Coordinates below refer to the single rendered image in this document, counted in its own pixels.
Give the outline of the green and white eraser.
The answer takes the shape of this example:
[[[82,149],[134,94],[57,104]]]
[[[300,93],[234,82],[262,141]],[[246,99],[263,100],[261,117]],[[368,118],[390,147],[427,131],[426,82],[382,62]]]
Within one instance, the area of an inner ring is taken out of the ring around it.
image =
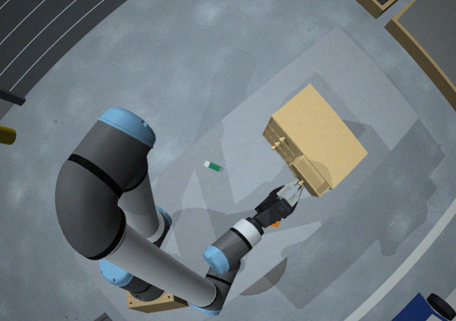
[[[204,165],[205,165],[206,167],[209,167],[210,169],[215,170],[215,171],[219,171],[219,168],[220,168],[220,166],[217,166],[216,164],[213,164],[213,163],[208,162],[208,161],[206,161],[206,162],[204,163]]]

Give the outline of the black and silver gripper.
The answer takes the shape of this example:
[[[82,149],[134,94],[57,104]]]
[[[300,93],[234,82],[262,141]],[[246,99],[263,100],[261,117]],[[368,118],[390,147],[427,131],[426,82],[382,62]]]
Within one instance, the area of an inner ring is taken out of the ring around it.
[[[300,180],[292,181],[292,182],[290,182],[288,184],[285,184],[285,185],[280,186],[279,188],[276,188],[275,190],[273,190],[269,194],[269,196],[265,200],[263,200],[263,202],[261,202],[260,205],[258,205],[258,207],[255,208],[255,210],[257,211],[257,214],[253,218],[248,217],[246,219],[257,228],[257,230],[260,232],[261,236],[264,234],[264,231],[262,229],[263,226],[256,220],[257,215],[260,214],[264,209],[266,209],[266,208],[270,207],[271,205],[275,204],[277,201],[280,200],[280,198],[285,197],[287,191],[292,189],[293,186],[297,185],[299,181]],[[292,210],[292,212],[290,214],[293,213],[294,209],[296,208],[296,205],[298,204],[298,201],[299,201],[301,192],[303,190],[303,187],[304,187],[304,185],[300,186],[298,188],[297,193],[294,194],[292,198],[290,198],[291,200],[287,200],[288,203],[293,207],[293,210]],[[288,214],[287,216],[289,216],[290,214]],[[284,219],[287,216],[285,216]]]

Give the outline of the tan wooden chest of drawers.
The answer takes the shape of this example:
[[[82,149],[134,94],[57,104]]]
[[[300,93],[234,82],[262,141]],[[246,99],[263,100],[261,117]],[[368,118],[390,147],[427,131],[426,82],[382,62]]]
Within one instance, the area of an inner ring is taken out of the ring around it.
[[[330,105],[309,84],[275,112],[272,119],[301,150],[317,172],[335,188],[368,154]]]

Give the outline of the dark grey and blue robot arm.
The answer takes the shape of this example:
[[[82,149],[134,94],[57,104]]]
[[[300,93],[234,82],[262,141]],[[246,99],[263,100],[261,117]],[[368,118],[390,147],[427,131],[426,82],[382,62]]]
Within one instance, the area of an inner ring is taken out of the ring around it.
[[[217,316],[241,268],[239,259],[256,248],[261,234],[240,219],[203,252],[211,266],[205,278],[161,250],[172,219],[152,195],[147,154],[155,140],[136,114],[108,109],[61,167],[58,222],[70,245],[100,261],[103,277],[134,298],[150,302],[166,291]]]

